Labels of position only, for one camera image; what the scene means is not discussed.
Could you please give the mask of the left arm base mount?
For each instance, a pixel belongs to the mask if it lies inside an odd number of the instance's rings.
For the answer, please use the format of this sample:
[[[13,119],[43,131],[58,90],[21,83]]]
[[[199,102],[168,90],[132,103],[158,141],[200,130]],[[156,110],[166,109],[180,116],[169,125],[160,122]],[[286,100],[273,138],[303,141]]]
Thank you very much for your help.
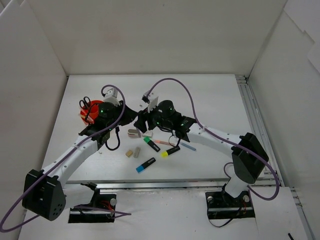
[[[117,195],[115,193],[103,193],[94,183],[82,183],[82,186],[89,187],[94,191],[93,197],[88,204],[83,204],[87,208],[72,208],[69,212],[69,224],[94,224],[94,223],[114,223],[115,213],[104,210],[116,210]]]

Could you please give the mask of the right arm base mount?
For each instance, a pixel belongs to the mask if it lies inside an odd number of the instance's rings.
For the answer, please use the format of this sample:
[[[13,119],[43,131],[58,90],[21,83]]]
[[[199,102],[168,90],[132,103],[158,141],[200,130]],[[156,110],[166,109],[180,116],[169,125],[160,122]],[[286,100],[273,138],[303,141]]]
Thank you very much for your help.
[[[246,187],[237,197],[232,197],[223,186],[220,190],[205,192],[206,216],[215,228],[223,228],[234,220],[256,217],[249,189]]]

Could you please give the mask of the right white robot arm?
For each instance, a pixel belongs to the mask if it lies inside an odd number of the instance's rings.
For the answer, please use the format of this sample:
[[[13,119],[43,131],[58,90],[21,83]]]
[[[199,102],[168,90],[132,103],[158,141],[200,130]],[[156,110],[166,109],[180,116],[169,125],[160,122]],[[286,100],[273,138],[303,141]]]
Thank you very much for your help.
[[[179,140],[201,144],[219,151],[232,159],[234,175],[224,186],[221,200],[227,206],[239,201],[240,194],[254,184],[268,163],[269,157],[258,138],[248,132],[235,135],[205,127],[195,118],[182,115],[175,110],[173,102],[164,100],[152,110],[141,110],[134,126],[141,132],[158,128],[172,133]]]

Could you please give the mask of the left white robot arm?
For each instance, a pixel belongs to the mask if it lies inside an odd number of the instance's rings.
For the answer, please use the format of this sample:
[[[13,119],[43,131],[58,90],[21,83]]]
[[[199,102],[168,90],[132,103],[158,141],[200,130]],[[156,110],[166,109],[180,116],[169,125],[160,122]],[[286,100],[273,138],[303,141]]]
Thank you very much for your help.
[[[123,101],[119,105],[98,104],[94,122],[79,133],[72,147],[44,169],[33,169],[26,175],[22,206],[49,221],[57,219],[63,210],[80,205],[96,209],[100,204],[96,185],[81,183],[67,187],[66,183],[81,164],[107,142],[113,129],[130,124],[137,115]]]

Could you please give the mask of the black handled scissors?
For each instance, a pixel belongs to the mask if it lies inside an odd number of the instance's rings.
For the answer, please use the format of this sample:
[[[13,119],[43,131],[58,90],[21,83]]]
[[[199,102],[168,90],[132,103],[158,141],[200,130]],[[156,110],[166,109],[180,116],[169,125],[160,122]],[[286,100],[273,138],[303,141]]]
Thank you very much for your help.
[[[84,96],[83,99],[79,101],[79,107],[83,110],[89,110],[91,105],[92,105],[92,102],[88,96]]]

